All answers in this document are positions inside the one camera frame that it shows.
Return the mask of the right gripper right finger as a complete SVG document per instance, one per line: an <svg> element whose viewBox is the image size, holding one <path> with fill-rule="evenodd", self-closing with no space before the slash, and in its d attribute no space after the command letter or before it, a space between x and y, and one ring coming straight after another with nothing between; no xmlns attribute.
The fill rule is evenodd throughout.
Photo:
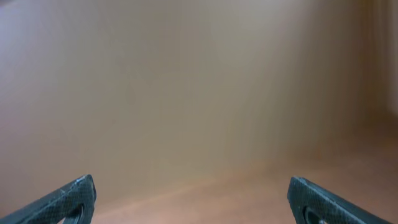
<svg viewBox="0 0 398 224"><path fill-rule="evenodd" d="M298 224L389 224L303 177L290 179L287 199Z"/></svg>

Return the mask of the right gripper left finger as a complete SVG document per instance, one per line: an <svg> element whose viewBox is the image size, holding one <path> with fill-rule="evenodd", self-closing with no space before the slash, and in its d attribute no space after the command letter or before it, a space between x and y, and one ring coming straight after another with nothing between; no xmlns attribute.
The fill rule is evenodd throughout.
<svg viewBox="0 0 398 224"><path fill-rule="evenodd" d="M96 202L93 177L83 175L46 196L1 218L4 224L90 224Z"/></svg>

